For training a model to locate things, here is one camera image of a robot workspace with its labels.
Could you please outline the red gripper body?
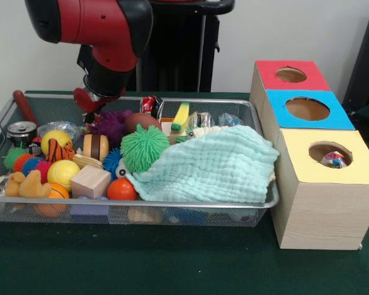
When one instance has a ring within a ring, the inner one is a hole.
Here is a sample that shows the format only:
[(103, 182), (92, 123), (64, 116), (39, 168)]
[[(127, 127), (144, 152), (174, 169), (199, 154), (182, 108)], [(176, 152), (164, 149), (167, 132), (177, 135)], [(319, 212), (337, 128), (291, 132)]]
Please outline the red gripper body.
[(76, 104), (83, 113), (92, 114), (98, 112), (103, 106), (118, 100), (125, 93), (125, 88), (118, 96), (98, 96), (91, 92), (86, 86), (78, 87), (73, 91)]

